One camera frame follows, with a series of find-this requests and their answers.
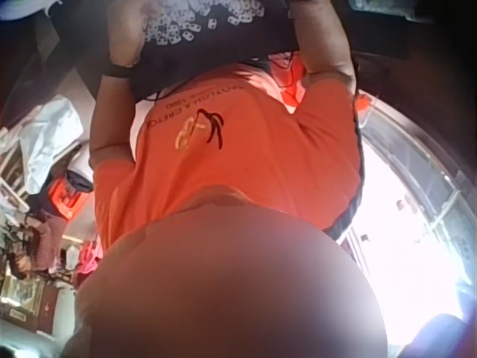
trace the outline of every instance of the black trim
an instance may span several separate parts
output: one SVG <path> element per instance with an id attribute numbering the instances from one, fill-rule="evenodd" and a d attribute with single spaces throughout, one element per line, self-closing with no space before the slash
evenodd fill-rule
<path id="1" fill-rule="evenodd" d="M 357 62 L 353 59 L 353 65 L 355 67 L 356 77 L 358 77 L 359 67 Z M 355 97 L 359 94 L 358 86 L 356 87 Z M 355 102 L 353 101 L 353 112 L 354 118 L 353 121 L 355 122 L 355 133 L 358 137 L 358 150 L 359 150 L 359 178 L 360 183 L 358 189 L 356 190 L 356 195 L 351 199 L 350 205 L 348 208 L 335 220 L 335 222 L 328 227 L 327 229 L 323 230 L 323 232 L 331 237 L 333 240 L 338 240 L 341 235 L 350 227 L 351 222 L 353 221 L 356 212 L 358 211 L 359 206 L 361 205 L 361 199 L 363 196 L 363 186 L 364 186 L 364 154 L 363 154 L 363 145 L 361 140 L 361 130 L 359 129 L 359 120 L 358 120 L 358 112 L 356 110 Z"/>

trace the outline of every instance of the white cloth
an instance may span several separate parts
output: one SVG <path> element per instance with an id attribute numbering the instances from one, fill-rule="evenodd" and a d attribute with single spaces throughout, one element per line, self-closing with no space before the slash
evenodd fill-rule
<path id="1" fill-rule="evenodd" d="M 40 192 L 54 156 L 83 133 L 80 117 L 73 104 L 61 95 L 56 95 L 33 112 L 35 116 L 19 134 L 25 188 L 29 194 Z"/>

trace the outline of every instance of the hand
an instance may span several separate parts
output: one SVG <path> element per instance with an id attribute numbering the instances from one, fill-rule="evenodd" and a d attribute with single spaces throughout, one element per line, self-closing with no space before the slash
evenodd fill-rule
<path id="1" fill-rule="evenodd" d="M 31 271 L 31 260 L 30 260 L 30 257 L 28 256 L 23 256 L 23 257 L 20 257 L 17 261 L 16 261 L 16 265 L 18 266 L 18 270 L 20 270 L 21 272 L 29 272 Z"/>
<path id="2" fill-rule="evenodd" d="M 139 62 L 144 47 L 144 27 L 148 16 L 159 15 L 157 0 L 115 0 L 107 8 L 110 59 L 118 66 Z"/>

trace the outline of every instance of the pink object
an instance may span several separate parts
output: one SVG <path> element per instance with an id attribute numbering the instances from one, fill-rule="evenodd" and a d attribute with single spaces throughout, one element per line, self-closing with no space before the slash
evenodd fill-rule
<path id="1" fill-rule="evenodd" d="M 96 241 L 86 242 L 80 252 L 79 265 L 76 269 L 79 274 L 89 274 L 96 271 L 99 260 L 103 258 L 103 248 L 99 236 Z"/>

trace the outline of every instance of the orange object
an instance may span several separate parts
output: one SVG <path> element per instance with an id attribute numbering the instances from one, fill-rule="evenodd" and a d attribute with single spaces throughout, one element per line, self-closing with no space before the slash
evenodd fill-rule
<path id="1" fill-rule="evenodd" d="M 363 110 L 367 110 L 369 108 L 369 106 L 371 105 L 372 101 L 373 101 L 373 99 L 370 96 L 365 95 L 365 94 L 362 93 L 355 100 L 356 110 L 358 112 L 361 112 Z"/>
<path id="2" fill-rule="evenodd" d="M 301 80 L 306 70 L 300 55 L 297 52 L 293 53 L 293 57 L 287 54 L 274 54 L 269 56 L 269 59 L 272 75 L 279 85 L 283 103 L 296 108 L 305 95 Z M 359 95 L 355 100 L 356 110 L 358 112 L 366 110 L 372 101 L 368 95 Z"/>
<path id="3" fill-rule="evenodd" d="M 66 220 L 71 221 L 79 213 L 89 194 L 76 191 L 70 194 L 66 184 L 65 178 L 57 179 L 51 186 L 49 194 L 53 205 Z"/>

